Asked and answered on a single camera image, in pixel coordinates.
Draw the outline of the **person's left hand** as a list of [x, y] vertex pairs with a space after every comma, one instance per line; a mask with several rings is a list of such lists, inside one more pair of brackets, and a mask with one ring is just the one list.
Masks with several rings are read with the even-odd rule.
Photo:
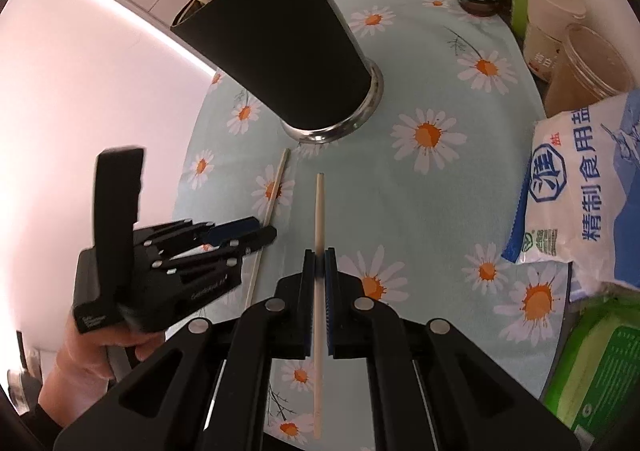
[[143, 361], [164, 341], [163, 332], [138, 333], [122, 323], [80, 334], [70, 313], [63, 344], [40, 390], [40, 407], [58, 425], [70, 425], [107, 392], [108, 382], [114, 377], [107, 347], [134, 347], [137, 359]]

